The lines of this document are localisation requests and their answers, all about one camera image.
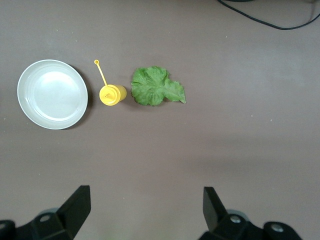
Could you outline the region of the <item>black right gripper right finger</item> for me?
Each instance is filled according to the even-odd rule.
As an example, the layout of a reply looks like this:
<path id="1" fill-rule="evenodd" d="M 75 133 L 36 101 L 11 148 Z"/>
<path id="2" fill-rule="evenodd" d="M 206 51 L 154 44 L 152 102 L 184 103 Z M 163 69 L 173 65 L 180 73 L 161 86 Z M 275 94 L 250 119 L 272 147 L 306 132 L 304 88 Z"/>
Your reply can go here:
<path id="1" fill-rule="evenodd" d="M 269 221 L 259 228 L 242 212 L 227 211 L 213 187 L 203 188 L 202 211 L 208 227 L 201 240 L 300 240 L 301 237 L 283 222 Z"/>

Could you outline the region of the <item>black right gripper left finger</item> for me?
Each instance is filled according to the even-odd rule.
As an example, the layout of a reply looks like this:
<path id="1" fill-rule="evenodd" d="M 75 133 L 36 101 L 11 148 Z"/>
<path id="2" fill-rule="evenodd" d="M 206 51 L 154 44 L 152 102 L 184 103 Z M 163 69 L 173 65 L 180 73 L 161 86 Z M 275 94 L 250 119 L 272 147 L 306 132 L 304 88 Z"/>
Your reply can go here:
<path id="1" fill-rule="evenodd" d="M 91 211 L 91 191 L 81 185 L 59 208 L 42 211 L 25 225 L 0 221 L 2 240 L 73 240 Z"/>

